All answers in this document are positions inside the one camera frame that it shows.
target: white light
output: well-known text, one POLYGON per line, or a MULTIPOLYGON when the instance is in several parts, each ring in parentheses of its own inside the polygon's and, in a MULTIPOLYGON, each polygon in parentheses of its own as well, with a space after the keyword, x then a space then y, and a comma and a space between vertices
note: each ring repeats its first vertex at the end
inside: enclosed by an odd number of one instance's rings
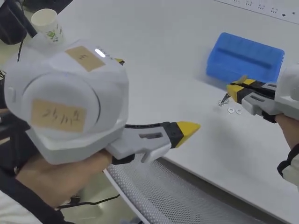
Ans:
POLYGON ((103 52, 101 52, 100 49, 95 49, 94 51, 101 57, 106 57, 106 55, 103 52))

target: table surface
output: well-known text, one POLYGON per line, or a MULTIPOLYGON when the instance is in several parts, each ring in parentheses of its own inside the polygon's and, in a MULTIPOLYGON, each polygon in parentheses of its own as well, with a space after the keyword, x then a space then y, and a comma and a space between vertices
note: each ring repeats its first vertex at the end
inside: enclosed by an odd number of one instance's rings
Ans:
MULTIPOLYGON (((285 51, 299 60, 299 26, 213 0, 75 0, 59 21, 70 38, 86 38, 126 61, 129 123, 191 121, 201 129, 165 158, 289 223, 299 193, 276 171, 288 146, 278 125, 219 107, 224 83, 205 74, 222 32, 285 51)), ((22 55, 30 55, 27 45, 22 55)), ((241 109, 234 102, 229 104, 241 109)))

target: handwritten label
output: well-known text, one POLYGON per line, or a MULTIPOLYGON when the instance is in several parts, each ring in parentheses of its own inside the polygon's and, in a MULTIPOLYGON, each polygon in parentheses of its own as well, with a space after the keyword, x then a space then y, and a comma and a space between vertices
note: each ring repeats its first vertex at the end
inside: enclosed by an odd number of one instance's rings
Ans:
POLYGON ((68 49, 65 52, 88 72, 105 65, 96 55, 83 46, 68 49))
POLYGON ((47 127, 60 131, 83 132, 86 109, 67 106, 43 99, 34 99, 31 123, 38 127, 47 127))

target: white paper cup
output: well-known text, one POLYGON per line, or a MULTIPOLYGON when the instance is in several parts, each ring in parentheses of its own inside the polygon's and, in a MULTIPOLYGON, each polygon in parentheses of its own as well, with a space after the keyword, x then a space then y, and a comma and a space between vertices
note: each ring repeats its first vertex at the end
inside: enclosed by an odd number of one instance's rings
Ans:
POLYGON ((31 23, 50 43, 61 43, 64 40, 62 27, 57 22, 57 13, 53 9, 37 11, 32 15, 31 23))

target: hand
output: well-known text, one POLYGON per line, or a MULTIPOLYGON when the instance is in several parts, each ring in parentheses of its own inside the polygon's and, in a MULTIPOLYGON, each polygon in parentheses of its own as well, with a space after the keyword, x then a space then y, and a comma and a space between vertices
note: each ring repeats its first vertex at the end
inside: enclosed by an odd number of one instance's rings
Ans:
POLYGON ((299 121, 282 114, 277 115, 275 120, 281 127, 286 142, 289 144, 290 148, 293 149, 299 144, 299 121))
POLYGON ((41 155, 29 160, 16 179, 56 208, 82 189, 94 174, 106 169, 112 155, 106 150, 75 163, 49 164, 41 155))

